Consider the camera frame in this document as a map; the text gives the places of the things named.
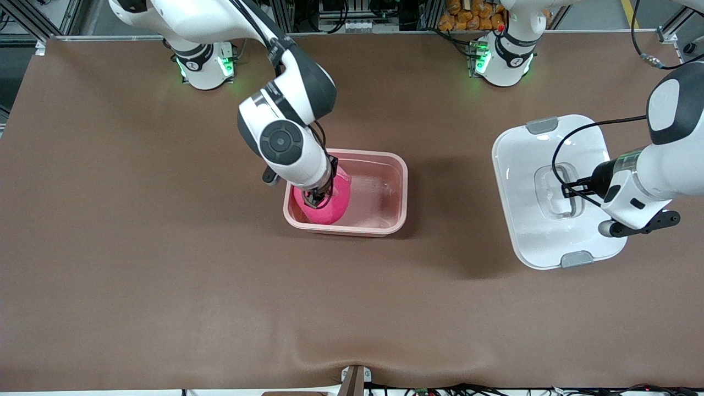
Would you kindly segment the pink plush toy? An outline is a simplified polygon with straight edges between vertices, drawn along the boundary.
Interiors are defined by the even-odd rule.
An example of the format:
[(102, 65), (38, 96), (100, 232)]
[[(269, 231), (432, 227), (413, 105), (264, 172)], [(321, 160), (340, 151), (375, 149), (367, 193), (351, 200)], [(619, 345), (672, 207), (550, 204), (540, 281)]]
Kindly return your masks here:
[(351, 183), (352, 177), (341, 166), (338, 166), (333, 185), (333, 197), (328, 205), (319, 205), (316, 210), (307, 207), (303, 203), (303, 192), (296, 187), (292, 187), (291, 196), (306, 216), (308, 222), (330, 225), (342, 218), (349, 207)]

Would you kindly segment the white box lid grey latches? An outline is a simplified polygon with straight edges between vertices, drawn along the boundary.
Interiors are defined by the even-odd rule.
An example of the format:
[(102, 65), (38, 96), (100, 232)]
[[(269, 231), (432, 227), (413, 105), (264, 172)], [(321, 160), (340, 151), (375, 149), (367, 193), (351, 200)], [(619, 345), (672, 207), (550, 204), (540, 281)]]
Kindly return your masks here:
[(600, 233), (609, 215), (595, 195), (566, 197), (563, 185), (609, 160), (601, 128), (583, 115), (528, 122), (501, 133), (491, 150), (516, 256), (530, 268), (581, 266), (621, 253), (626, 238)]

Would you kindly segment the pink plastic storage box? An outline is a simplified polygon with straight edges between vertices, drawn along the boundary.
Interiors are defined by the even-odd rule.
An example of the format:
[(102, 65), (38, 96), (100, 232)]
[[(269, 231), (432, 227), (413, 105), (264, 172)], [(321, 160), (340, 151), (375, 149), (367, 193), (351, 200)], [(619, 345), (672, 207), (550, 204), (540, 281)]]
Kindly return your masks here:
[(408, 167), (400, 156), (384, 151), (335, 150), (341, 168), (351, 177), (345, 214), (332, 225), (314, 224), (287, 184), (283, 215), (290, 226), (325, 235), (382, 238), (403, 227), (408, 211)]

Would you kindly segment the grey socket strip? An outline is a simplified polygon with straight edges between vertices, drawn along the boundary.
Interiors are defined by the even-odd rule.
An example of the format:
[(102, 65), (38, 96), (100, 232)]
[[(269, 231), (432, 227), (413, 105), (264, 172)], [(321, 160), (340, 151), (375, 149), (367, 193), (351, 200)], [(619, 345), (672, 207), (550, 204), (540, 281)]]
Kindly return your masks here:
[(371, 19), (321, 19), (317, 23), (317, 29), (329, 34), (371, 34), (375, 27), (377, 24)]

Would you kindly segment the brown table cover mat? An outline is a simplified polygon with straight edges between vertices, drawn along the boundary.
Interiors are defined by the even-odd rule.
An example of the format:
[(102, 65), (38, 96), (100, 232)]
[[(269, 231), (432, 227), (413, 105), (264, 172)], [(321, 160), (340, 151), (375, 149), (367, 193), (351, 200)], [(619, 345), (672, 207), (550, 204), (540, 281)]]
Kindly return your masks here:
[(491, 161), (528, 121), (641, 115), (664, 72), (625, 32), (549, 32), (521, 83), (468, 76), (435, 34), (311, 35), (338, 88), (330, 146), (409, 169), (382, 238), (285, 220), (237, 130), (273, 71), (179, 81), (159, 41), (50, 42), (0, 138), (0, 391), (307, 388), (348, 365), (395, 387), (704, 386), (704, 200), (618, 256), (539, 271)]

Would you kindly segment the white power strip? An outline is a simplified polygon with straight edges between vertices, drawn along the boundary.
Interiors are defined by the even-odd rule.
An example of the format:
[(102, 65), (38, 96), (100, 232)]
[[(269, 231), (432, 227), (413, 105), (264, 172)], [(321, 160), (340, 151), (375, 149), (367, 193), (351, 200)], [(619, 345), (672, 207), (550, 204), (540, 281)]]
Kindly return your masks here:
[(253, 0), (218, 0), (222, 10), (226, 12), (226, 20), (236, 29), (247, 31), (250, 35), (256, 33), (254, 23), (264, 35), (271, 35), (271, 18)]

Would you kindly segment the orange packet pile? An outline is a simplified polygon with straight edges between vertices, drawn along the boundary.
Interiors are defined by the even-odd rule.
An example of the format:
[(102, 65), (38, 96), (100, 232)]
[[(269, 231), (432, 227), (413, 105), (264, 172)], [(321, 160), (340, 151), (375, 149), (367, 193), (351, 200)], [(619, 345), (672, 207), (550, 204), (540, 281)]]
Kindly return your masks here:
[(445, 11), (437, 29), (441, 31), (498, 31), (507, 25), (508, 12), (493, 0), (444, 0)]

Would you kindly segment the aluminium table edge rail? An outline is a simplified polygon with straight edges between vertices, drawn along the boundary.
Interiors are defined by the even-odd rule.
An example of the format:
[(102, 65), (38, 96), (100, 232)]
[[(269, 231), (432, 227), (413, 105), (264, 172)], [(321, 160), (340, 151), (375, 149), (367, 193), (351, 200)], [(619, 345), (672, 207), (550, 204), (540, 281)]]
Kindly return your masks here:
[[(415, 36), (415, 35), (432, 35), (430, 31), (379, 31), (365, 33), (366, 36), (377, 37), (394, 37), (394, 36)], [(557, 35), (566, 34), (621, 34), (627, 39), (631, 38), (631, 30), (629, 29), (614, 29), (614, 30), (548, 30), (543, 33), (544, 39)], [(636, 29), (634, 35), (650, 34), (656, 40), (661, 40), (661, 33), (658, 29)], [(63, 35), (50, 37), (51, 40), (60, 40), (61, 42), (143, 42), (143, 41), (160, 41), (161, 35)], [(34, 47), (38, 42), (37, 37), (32, 35), (0, 35), (0, 48), (3, 47)]]

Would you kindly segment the aluminium corner post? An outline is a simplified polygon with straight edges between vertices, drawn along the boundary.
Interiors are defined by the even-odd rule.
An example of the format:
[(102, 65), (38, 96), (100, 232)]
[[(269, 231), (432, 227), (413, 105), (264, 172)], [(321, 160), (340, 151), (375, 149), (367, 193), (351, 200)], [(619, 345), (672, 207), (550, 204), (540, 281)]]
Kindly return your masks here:
[(658, 38), (661, 43), (676, 43), (677, 32), (684, 23), (695, 14), (704, 14), (704, 0), (671, 0), (681, 7), (664, 26), (658, 28)]

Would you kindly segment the metal clamp bracket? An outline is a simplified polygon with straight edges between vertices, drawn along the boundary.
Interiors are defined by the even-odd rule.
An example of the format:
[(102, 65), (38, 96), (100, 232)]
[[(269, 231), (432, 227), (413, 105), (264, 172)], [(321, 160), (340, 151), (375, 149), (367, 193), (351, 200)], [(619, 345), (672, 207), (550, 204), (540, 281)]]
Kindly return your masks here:
[(341, 377), (342, 383), (337, 396), (365, 396), (365, 385), (372, 382), (371, 370), (360, 365), (345, 367)]

